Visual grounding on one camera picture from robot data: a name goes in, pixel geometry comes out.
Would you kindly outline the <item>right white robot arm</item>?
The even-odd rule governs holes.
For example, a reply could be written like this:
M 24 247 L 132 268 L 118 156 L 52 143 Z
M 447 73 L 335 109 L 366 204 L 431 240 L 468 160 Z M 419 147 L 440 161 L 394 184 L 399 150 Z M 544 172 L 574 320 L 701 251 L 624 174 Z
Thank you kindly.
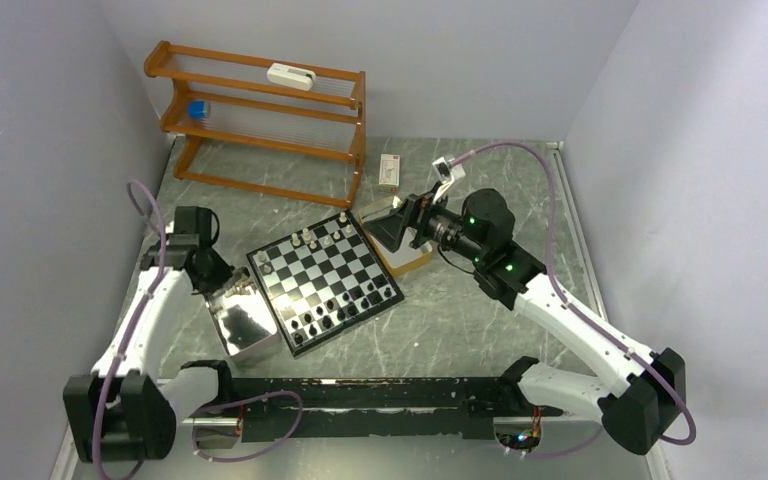
M 657 352 L 595 317 L 513 238 L 515 216 L 491 188 L 467 196 L 460 212 L 432 191 L 394 199 L 364 227 L 391 252 L 412 233 L 412 247 L 432 241 L 469 260 L 471 275 L 492 300 L 541 325 L 591 370 L 563 371 L 532 357 L 507 370 L 499 391 L 510 413 L 553 407 L 598 423 L 626 451 L 646 455 L 682 413 L 686 363 L 675 350 Z

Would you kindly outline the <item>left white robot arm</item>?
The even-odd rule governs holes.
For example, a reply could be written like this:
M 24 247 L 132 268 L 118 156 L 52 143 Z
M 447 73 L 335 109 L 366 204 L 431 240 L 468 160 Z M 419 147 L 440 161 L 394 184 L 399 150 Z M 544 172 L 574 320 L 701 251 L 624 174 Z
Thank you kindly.
M 90 373 L 67 381 L 62 397 L 82 462 L 163 459 L 184 419 L 201 407 L 221 416 L 235 406 L 237 388 L 224 360 L 188 361 L 157 383 L 174 314 L 194 295 L 220 292 L 232 277 L 214 248 L 218 236 L 213 210 L 176 208 L 165 240 L 140 262 L 138 291 L 109 348 Z

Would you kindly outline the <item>wooden three-tier rack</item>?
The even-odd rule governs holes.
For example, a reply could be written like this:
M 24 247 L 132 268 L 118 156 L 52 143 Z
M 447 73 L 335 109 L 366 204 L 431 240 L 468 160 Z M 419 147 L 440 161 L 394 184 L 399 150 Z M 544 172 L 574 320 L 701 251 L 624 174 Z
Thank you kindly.
M 275 85 L 267 69 L 282 63 L 316 73 L 310 91 Z M 330 67 L 197 48 L 161 40 L 146 57 L 150 78 L 172 83 L 168 106 L 160 116 L 162 131 L 184 137 L 176 178 L 248 190 L 294 200 L 350 208 L 366 162 L 366 74 Z M 187 104 L 211 103 L 207 119 L 192 119 Z M 208 141 L 240 144 L 344 163 L 349 167 L 346 193 L 308 193 L 298 187 L 269 186 L 193 170 Z

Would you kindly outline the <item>white device on rack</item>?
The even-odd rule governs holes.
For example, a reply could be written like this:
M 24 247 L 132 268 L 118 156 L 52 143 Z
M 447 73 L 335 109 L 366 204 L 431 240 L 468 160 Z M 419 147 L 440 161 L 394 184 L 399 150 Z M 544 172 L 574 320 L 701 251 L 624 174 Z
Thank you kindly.
M 273 63 L 266 72 L 267 80 L 275 85 L 310 91 L 316 84 L 315 72 L 297 66 Z

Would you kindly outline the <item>small white red box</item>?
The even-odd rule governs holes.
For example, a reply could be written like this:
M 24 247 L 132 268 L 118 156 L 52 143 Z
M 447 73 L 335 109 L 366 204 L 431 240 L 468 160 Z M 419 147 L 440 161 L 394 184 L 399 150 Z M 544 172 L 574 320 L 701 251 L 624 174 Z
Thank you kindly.
M 400 186 L 401 156 L 381 154 L 379 163 L 378 185 L 395 191 Z

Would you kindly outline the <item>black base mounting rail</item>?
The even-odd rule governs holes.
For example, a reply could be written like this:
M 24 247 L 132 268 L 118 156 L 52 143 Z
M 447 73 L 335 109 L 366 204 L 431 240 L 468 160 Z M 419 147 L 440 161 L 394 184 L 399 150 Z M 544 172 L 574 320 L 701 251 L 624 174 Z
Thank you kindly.
M 511 374 L 470 377 L 226 377 L 219 401 L 193 415 L 242 442 L 450 435 L 494 440 L 504 424 L 528 428 L 560 410 L 530 404 Z

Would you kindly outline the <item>blue cap on rack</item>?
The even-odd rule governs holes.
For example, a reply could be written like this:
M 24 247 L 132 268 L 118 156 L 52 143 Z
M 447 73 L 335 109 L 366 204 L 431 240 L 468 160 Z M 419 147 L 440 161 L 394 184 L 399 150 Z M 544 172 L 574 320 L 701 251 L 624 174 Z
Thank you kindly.
M 188 102 L 186 111 L 192 119 L 207 119 L 211 115 L 211 103 L 207 100 L 192 100 Z

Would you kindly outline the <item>silver tin with white pieces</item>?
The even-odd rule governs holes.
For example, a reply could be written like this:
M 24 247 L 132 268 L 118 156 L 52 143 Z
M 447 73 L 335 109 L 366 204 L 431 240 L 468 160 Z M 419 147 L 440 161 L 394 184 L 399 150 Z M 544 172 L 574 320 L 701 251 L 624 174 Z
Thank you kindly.
M 231 360 L 263 354 L 279 342 L 278 326 L 247 267 L 236 268 L 219 290 L 205 295 L 205 301 Z

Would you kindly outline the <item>black white chess board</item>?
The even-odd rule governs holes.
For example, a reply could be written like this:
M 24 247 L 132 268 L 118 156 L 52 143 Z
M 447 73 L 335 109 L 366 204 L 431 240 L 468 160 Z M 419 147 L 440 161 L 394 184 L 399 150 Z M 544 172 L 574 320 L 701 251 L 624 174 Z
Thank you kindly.
M 345 211 L 348 222 L 339 222 Z M 405 296 L 349 210 L 259 246 L 246 254 L 273 318 L 294 357 L 329 341 L 355 325 L 373 319 L 401 303 Z M 354 232 L 345 234 L 351 225 Z M 302 238 L 307 228 L 316 250 Z M 341 238 L 334 240 L 335 231 Z M 260 262 L 259 251 L 268 259 Z M 272 271 L 264 274 L 268 264 Z

